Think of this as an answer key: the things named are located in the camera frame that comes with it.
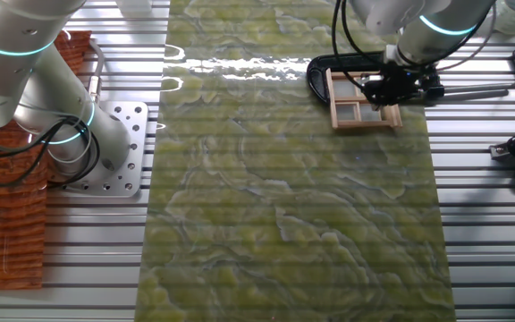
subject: green patterned surface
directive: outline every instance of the green patterned surface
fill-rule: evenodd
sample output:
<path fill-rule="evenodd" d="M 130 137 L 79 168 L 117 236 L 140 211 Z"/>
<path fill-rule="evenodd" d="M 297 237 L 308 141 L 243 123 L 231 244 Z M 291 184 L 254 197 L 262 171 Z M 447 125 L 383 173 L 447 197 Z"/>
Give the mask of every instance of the green patterned surface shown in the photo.
<path fill-rule="evenodd" d="M 333 3 L 170 14 L 137 321 L 454 321 L 423 109 L 336 135 L 308 90 Z"/>

